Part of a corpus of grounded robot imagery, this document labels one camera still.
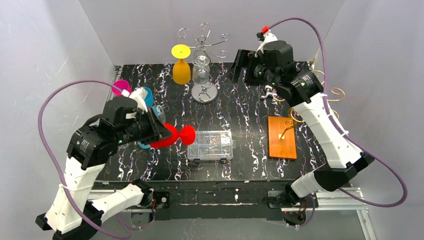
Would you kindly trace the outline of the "red plastic wine glass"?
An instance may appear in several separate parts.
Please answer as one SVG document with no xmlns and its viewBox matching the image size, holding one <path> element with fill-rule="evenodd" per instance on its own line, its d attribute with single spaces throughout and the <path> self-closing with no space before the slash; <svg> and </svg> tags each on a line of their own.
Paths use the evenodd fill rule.
<svg viewBox="0 0 424 240">
<path fill-rule="evenodd" d="M 169 123 L 163 123 L 165 128 L 171 132 L 171 136 L 165 139 L 150 143 L 152 148 L 166 148 L 176 143 L 178 139 L 181 142 L 189 146 L 194 143 L 196 139 L 196 130 L 191 125 L 185 125 L 180 131 L 178 131 L 173 125 Z"/>
</svg>

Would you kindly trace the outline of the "blue plastic wine glass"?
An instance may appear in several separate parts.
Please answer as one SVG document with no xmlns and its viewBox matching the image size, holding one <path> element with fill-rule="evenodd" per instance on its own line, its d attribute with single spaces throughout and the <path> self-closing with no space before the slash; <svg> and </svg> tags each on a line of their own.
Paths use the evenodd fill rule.
<svg viewBox="0 0 424 240">
<path fill-rule="evenodd" d="M 141 141 L 138 141 L 138 145 L 142 148 L 142 149 L 150 149 L 151 146 L 149 144 L 143 144 Z"/>
<path fill-rule="evenodd" d="M 154 96 L 153 96 L 152 90 L 148 87 L 143 87 L 143 89 L 145 90 L 144 102 L 145 102 L 146 106 L 147 107 L 153 107 L 154 106 Z"/>
</svg>

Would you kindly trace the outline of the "pink plastic wine glass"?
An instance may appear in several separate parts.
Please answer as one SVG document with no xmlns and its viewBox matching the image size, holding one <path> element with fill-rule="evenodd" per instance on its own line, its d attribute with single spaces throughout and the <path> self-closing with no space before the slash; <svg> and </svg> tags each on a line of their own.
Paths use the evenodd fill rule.
<svg viewBox="0 0 424 240">
<path fill-rule="evenodd" d="M 127 80 L 120 79 L 115 81 L 111 88 L 114 96 L 125 96 L 128 97 L 132 93 L 130 83 Z"/>
</svg>

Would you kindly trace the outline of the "yellow plastic wine glass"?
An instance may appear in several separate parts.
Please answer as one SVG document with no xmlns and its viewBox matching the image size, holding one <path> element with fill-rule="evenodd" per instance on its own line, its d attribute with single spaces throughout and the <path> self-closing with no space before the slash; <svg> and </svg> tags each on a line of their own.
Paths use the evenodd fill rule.
<svg viewBox="0 0 424 240">
<path fill-rule="evenodd" d="M 178 59 L 172 68 L 172 78 L 176 84 L 185 85 L 191 80 L 191 69 L 185 61 L 191 55 L 191 49 L 185 44 L 177 44 L 171 54 Z"/>
</svg>

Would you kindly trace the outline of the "clear glass wine glass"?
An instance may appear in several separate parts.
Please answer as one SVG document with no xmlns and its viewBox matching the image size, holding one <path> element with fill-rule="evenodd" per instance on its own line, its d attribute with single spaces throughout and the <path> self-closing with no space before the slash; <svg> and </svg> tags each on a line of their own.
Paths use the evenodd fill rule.
<svg viewBox="0 0 424 240">
<path fill-rule="evenodd" d="M 161 123 L 166 121 L 165 112 L 161 105 L 154 105 L 152 110 Z"/>
</svg>

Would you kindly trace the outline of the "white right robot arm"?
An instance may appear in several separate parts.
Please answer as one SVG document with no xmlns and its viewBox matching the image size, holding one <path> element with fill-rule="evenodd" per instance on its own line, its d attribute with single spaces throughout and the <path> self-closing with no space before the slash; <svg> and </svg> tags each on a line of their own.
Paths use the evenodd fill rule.
<svg viewBox="0 0 424 240">
<path fill-rule="evenodd" d="M 323 85 L 312 71 L 297 68 L 292 46 L 277 39 L 267 26 L 257 33 L 257 38 L 257 50 L 238 50 L 229 78 L 236 82 L 245 68 L 246 85 L 272 87 L 300 114 L 326 156 L 324 165 L 287 184 L 281 194 L 268 201 L 296 204 L 316 192 L 337 190 L 371 164 L 373 158 L 347 140 L 347 133 L 326 101 Z"/>
</svg>

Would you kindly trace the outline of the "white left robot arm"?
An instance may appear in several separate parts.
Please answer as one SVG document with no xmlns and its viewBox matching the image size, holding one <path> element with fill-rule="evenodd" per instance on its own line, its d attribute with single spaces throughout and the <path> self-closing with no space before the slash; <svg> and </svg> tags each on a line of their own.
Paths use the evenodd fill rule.
<svg viewBox="0 0 424 240">
<path fill-rule="evenodd" d="M 124 91 L 106 102 L 103 112 L 89 118 L 72 135 L 67 147 L 61 186 L 50 209 L 35 222 L 53 230 L 55 240 L 88 240 L 103 222 L 133 207 L 150 207 L 153 188 L 137 179 L 106 197 L 89 200 L 99 173 L 119 146 L 139 141 L 149 145 L 170 137 L 171 132 L 145 103 L 147 91 Z"/>
</svg>

